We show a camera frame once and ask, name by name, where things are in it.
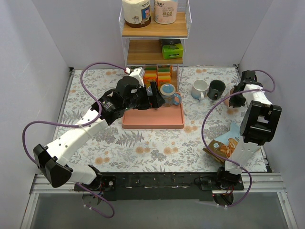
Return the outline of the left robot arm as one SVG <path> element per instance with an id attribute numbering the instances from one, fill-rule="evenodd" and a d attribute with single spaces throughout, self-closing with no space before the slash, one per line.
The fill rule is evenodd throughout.
<path id="1" fill-rule="evenodd" d="M 165 100 L 158 91 L 157 83 L 151 82 L 152 95 L 138 79 L 125 76 L 117 82 L 116 88 L 106 91 L 94 103 L 85 116 L 77 122 L 78 127 L 70 129 L 53 142 L 35 146 L 33 152 L 37 167 L 52 187 L 67 182 L 82 183 L 89 190 L 101 187 L 102 174 L 93 165 L 72 166 L 68 164 L 72 155 L 98 132 L 123 117 L 130 109 L 146 110 L 160 108 Z"/>

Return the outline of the white blue mug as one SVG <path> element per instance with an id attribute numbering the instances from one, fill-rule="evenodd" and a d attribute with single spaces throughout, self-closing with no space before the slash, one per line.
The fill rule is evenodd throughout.
<path id="1" fill-rule="evenodd" d="M 191 96 L 194 99 L 202 101 L 204 99 L 205 93 L 208 90 L 208 83 L 205 80 L 196 80 L 193 83 L 191 89 Z"/>

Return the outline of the dark grey mug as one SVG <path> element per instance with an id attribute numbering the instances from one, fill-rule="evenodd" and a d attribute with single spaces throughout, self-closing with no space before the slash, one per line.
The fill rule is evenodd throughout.
<path id="1" fill-rule="evenodd" d="M 211 100 L 218 100 L 226 89 L 226 85 L 223 81 L 213 80 L 210 82 L 207 96 Z"/>

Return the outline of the pink mug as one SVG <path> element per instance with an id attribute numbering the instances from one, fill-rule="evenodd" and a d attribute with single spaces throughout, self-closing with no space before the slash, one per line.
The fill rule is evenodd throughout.
<path id="1" fill-rule="evenodd" d="M 226 100 L 224 101 L 224 104 L 229 107 L 229 101 L 230 101 L 230 95 L 234 92 L 234 88 L 230 89 L 230 91 L 225 95 Z"/>

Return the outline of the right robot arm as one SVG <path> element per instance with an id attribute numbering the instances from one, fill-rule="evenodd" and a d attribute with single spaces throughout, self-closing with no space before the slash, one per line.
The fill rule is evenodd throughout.
<path id="1" fill-rule="evenodd" d="M 276 132 L 282 108 L 270 102 L 266 90 L 257 81 L 257 70 L 242 72 L 241 80 L 234 86 L 228 104 L 233 108 L 248 105 L 240 125 L 240 140 L 229 153 L 224 166 L 217 171 L 216 185 L 220 189 L 236 186 L 241 181 L 242 167 Z"/>

